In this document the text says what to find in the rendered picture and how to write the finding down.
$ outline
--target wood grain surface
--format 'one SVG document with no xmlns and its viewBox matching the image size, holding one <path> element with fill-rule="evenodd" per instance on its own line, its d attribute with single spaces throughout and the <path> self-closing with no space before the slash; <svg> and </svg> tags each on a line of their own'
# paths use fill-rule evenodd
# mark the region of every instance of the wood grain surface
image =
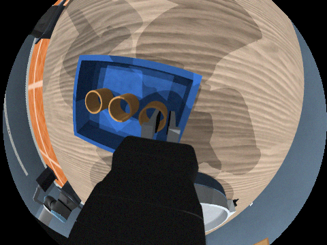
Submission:
<svg viewBox="0 0 327 245">
<path fill-rule="evenodd" d="M 239 199 L 228 221 L 264 190 L 290 149 L 302 110 L 302 56 L 290 19 L 271 0 L 71 0 L 49 43 L 43 100 L 57 160 L 83 202 L 111 170 L 112 153 L 74 136 L 81 54 L 202 75 L 181 143 L 194 147 L 199 172 Z"/>
</svg>

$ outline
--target orange ring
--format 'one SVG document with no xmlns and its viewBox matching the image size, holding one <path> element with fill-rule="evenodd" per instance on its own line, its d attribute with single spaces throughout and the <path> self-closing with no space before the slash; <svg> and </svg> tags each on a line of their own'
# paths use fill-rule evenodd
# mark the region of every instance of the orange ring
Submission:
<svg viewBox="0 0 327 245">
<path fill-rule="evenodd" d="M 123 111 L 123 109 L 121 109 L 122 99 L 128 103 L 129 113 L 126 113 Z M 138 111 L 139 106 L 140 102 L 135 95 L 131 93 L 125 93 L 124 95 L 119 95 L 112 99 L 109 103 L 108 110 L 112 119 L 121 123 L 130 119 Z"/>
<path fill-rule="evenodd" d="M 108 108 L 110 100 L 114 97 L 111 90 L 108 88 L 99 88 L 96 90 L 89 91 L 85 96 L 85 106 L 87 110 L 96 114 L 102 110 Z"/>
<path fill-rule="evenodd" d="M 148 103 L 141 110 L 140 114 L 138 115 L 138 121 L 139 121 L 141 126 L 142 126 L 143 123 L 147 123 L 148 121 L 150 121 L 150 118 L 146 115 L 146 110 L 149 109 L 149 108 L 158 109 L 163 115 L 163 119 L 159 122 L 158 130 L 157 130 L 157 132 L 159 132 L 166 125 L 167 115 L 168 115 L 167 107 L 162 102 L 159 102 L 159 101 L 152 101 L 152 102 Z"/>
</svg>

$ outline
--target blue tray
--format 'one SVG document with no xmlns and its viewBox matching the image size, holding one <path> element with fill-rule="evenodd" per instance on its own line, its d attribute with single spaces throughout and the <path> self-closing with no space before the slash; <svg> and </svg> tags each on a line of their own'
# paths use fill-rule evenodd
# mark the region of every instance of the blue tray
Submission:
<svg viewBox="0 0 327 245">
<path fill-rule="evenodd" d="M 74 135 L 104 150 L 114 152 L 128 135 L 141 136 L 138 122 L 140 111 L 151 101 L 160 101 L 176 113 L 176 126 L 181 128 L 181 140 L 189 114 L 196 99 L 202 76 L 170 65 L 110 55 L 80 55 L 73 98 Z M 114 97 L 125 93 L 135 95 L 138 111 L 126 122 L 111 118 L 108 110 L 90 113 L 85 96 L 91 90 L 109 88 Z M 127 103 L 121 104 L 128 113 Z M 147 110 L 150 118 L 154 109 Z M 154 140 L 167 140 L 167 126 L 157 132 Z"/>
</svg>

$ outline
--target wooden table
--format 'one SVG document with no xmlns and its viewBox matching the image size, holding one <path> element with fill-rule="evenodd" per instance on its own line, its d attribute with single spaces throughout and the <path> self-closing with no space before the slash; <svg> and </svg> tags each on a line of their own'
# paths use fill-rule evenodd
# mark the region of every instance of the wooden table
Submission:
<svg viewBox="0 0 327 245">
<path fill-rule="evenodd" d="M 290 19 L 271 0 L 71 0 L 49 43 L 43 97 L 52 147 L 82 202 L 110 171 L 112 153 L 74 136 L 81 54 L 202 75 L 181 143 L 194 147 L 199 172 L 239 199 L 228 221 L 264 190 L 290 149 L 302 110 L 302 55 Z"/>
</svg>

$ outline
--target blue part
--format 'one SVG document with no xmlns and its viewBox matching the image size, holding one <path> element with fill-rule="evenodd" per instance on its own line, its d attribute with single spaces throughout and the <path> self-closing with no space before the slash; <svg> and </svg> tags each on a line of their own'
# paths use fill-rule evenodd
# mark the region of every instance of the blue part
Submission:
<svg viewBox="0 0 327 245">
<path fill-rule="evenodd" d="M 178 142 L 191 113 L 202 76 L 184 69 L 153 61 L 123 56 L 80 55 L 73 96 L 74 134 L 109 152 L 114 152 L 128 135 L 141 136 L 138 115 L 148 103 L 160 101 L 168 111 L 175 111 L 176 126 L 181 128 Z M 114 97 L 134 94 L 139 110 L 126 122 L 111 118 L 108 110 L 91 114 L 85 106 L 86 94 L 98 88 L 109 88 Z M 167 140 L 167 126 L 154 140 Z"/>
<path fill-rule="evenodd" d="M 51 210 L 51 213 L 54 215 L 54 216 L 56 216 L 62 223 L 66 223 L 66 219 L 65 218 L 63 218 L 60 214 L 58 214 L 57 212 L 55 212 L 55 211 L 53 211 L 53 210 Z"/>
</svg>

